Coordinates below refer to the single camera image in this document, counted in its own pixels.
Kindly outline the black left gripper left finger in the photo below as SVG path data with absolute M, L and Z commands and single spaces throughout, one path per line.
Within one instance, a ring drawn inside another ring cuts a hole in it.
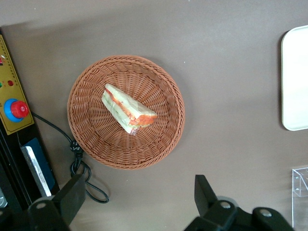
M 77 174 L 56 195 L 41 197 L 20 213 L 15 213 L 8 207 L 2 208 L 0 229 L 2 231 L 69 231 L 69 225 L 85 199 L 84 177 Z

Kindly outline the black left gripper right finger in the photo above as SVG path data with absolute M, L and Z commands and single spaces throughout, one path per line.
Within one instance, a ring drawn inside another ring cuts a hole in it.
M 292 231 L 278 211 L 256 207 L 247 213 L 229 200 L 218 199 L 204 175 L 196 175 L 194 200 L 199 212 L 187 231 Z

